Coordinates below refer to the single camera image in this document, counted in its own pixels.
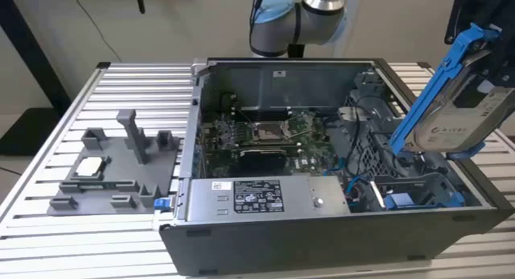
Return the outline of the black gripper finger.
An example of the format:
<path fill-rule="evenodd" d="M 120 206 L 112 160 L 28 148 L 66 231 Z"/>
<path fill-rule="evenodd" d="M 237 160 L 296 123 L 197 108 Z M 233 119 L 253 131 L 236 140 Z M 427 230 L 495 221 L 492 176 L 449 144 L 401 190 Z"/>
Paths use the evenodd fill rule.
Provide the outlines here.
<path fill-rule="evenodd" d="M 492 50 L 483 49 L 465 57 L 457 80 L 457 94 L 453 98 L 456 108 L 475 108 L 489 92 L 489 86 L 481 86 L 489 78 L 487 60 Z"/>

